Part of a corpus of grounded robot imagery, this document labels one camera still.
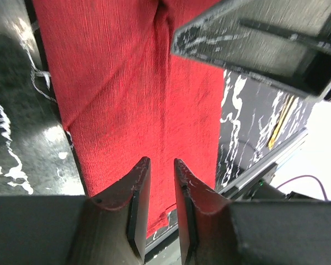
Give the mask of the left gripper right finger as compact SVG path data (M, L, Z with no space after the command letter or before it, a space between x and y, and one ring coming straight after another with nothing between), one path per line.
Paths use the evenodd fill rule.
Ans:
M180 159L174 160L182 264L241 264L231 201L199 180Z

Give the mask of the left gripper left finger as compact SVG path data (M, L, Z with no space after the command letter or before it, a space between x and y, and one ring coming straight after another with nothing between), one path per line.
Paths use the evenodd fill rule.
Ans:
M150 187L151 160L143 157L127 175L87 199L69 264L143 264Z

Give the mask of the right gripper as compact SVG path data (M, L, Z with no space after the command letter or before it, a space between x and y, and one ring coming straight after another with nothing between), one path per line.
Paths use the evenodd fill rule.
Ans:
M222 1L175 32L172 52L329 100L331 1Z

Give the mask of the red cloth napkin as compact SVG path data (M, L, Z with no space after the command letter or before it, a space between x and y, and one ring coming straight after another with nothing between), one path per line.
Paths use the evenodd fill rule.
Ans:
M147 235L175 209L173 162L214 187L223 72L170 53L214 1L34 1L63 128L95 196L147 156Z

